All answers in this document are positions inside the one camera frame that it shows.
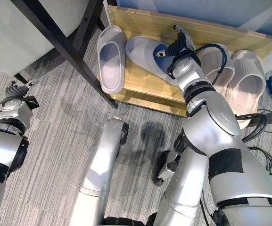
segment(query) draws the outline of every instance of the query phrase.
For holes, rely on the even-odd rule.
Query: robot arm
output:
[[[187,119],[157,179],[173,178],[165,191],[155,226],[193,225],[207,161],[217,225],[272,224],[272,182],[248,151],[231,108],[197,62],[187,56],[175,63],[173,77],[187,105]],[[174,171],[168,167],[172,161]]]
[[[24,96],[36,83],[33,80],[18,87],[11,82],[6,88],[7,98],[0,102],[0,206],[7,178],[21,168],[27,154],[29,142],[24,133],[30,128],[32,109],[39,105],[35,97]]]

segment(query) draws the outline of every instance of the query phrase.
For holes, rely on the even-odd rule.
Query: gray cushion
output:
[[[89,0],[40,0],[69,36],[80,24]],[[53,46],[9,1],[0,0],[0,72],[15,75]]]

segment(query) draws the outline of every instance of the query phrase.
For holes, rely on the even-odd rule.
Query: gray carpet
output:
[[[93,53],[99,33],[91,39],[84,57],[96,74],[98,63]],[[130,125],[130,132],[116,160],[106,216],[146,222],[157,211],[169,183],[154,186],[152,169],[158,155],[172,149],[184,118],[124,103],[119,103],[117,110],[112,109],[55,50],[22,74],[28,79],[40,78],[30,95],[36,96],[41,106],[33,111],[32,126],[26,133],[30,145],[24,165],[7,181],[1,225],[65,226],[101,128],[106,119],[116,115]],[[0,100],[11,79],[0,73]],[[260,99],[260,107],[272,110],[268,90]],[[264,133],[248,145],[272,153],[272,134]],[[264,163],[263,156],[256,156]],[[204,191],[213,212],[207,180]],[[201,210],[196,225],[205,225]]]

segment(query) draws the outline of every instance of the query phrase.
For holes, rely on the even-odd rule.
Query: white slipper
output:
[[[125,53],[136,65],[155,74],[166,82],[177,86],[177,81],[167,74],[167,68],[173,60],[173,56],[157,57],[156,53],[164,50],[168,44],[156,41],[143,36],[136,36],[130,39],[125,46]]]
[[[100,83],[105,93],[118,93],[124,86],[125,37],[118,26],[102,31],[97,41]]]
[[[232,61],[235,75],[228,84],[225,98],[236,115],[255,113],[258,99],[266,86],[262,61],[255,53],[247,50],[235,53]],[[238,122],[243,129],[250,120]]]
[[[234,76],[235,68],[231,60],[228,47],[220,43],[216,44],[221,46],[225,50],[225,53],[227,55],[227,63],[222,73],[219,75],[219,78],[216,81],[214,88],[218,93],[222,94],[222,96],[225,97],[228,83]],[[222,52],[218,48],[210,47],[201,50],[198,54],[198,58],[201,61],[202,70],[206,74],[206,77],[211,82],[213,82],[217,76],[217,72],[220,70],[222,65]]]

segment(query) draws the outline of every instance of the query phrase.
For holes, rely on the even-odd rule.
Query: wheel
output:
[[[122,129],[121,129],[121,139],[120,139],[120,145],[124,145],[127,139],[128,135],[128,128],[129,125],[127,123],[123,123]]]
[[[162,184],[164,183],[164,180],[158,178],[158,174],[161,171],[164,164],[166,163],[167,156],[168,156],[169,153],[170,153],[170,151],[162,152],[160,154],[160,157],[159,157],[158,162],[157,162],[157,167],[155,169],[154,176],[153,176],[153,183],[158,187],[162,186]]]

